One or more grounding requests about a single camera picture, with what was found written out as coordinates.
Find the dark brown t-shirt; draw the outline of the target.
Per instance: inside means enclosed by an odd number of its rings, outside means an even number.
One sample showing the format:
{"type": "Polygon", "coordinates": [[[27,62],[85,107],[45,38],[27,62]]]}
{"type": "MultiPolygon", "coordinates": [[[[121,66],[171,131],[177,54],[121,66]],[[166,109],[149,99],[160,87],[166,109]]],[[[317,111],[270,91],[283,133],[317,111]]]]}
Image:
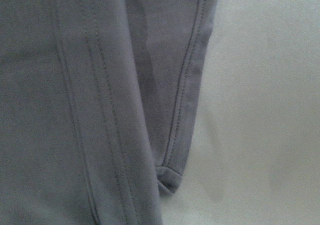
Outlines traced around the dark brown t-shirt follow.
{"type": "Polygon", "coordinates": [[[160,225],[218,0],[0,0],[0,222],[160,225]]]}

